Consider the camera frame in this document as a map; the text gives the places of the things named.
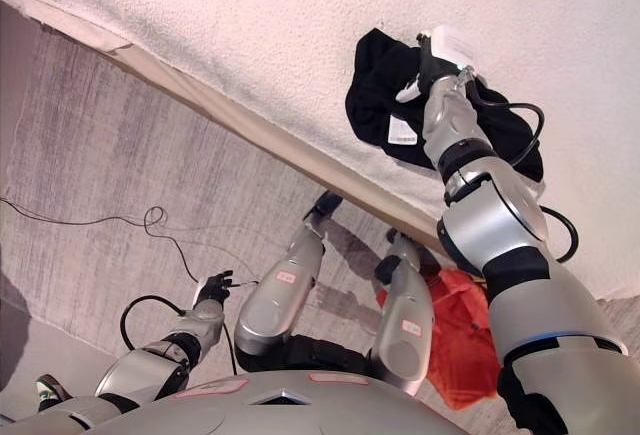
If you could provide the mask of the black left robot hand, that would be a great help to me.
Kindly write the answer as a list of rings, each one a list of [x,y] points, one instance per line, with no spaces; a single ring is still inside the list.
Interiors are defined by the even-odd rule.
[[[232,276],[232,270],[225,270],[201,281],[195,292],[193,307],[205,300],[214,300],[223,306],[230,296],[230,289],[233,285]]]

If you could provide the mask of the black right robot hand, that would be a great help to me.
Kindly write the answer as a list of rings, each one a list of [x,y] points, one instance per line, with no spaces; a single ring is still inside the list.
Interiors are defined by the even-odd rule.
[[[419,67],[416,75],[396,94],[395,100],[408,103],[419,95],[428,95],[436,81],[478,70],[479,52],[460,30],[438,25],[418,33]]]

